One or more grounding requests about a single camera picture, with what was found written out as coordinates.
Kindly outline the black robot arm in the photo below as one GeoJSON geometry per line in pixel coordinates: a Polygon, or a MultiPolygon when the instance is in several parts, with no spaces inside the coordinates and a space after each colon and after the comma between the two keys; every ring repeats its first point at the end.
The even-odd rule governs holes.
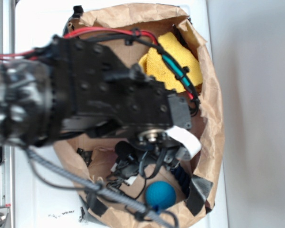
{"type": "Polygon", "coordinates": [[[44,146],[86,134],[126,138],[139,149],[179,146],[190,160],[201,143],[186,100],[108,47],[61,38],[0,64],[0,146],[44,146]]]}

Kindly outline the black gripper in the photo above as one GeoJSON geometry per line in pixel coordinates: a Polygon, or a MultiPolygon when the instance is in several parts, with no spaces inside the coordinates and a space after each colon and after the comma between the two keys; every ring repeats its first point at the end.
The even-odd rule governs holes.
{"type": "Polygon", "coordinates": [[[188,131],[192,124],[186,100],[148,77],[138,64],[127,67],[108,46],[87,40],[73,40],[70,57],[70,131],[144,140],[166,131],[184,147],[178,160],[191,160],[201,150],[188,131]]]}

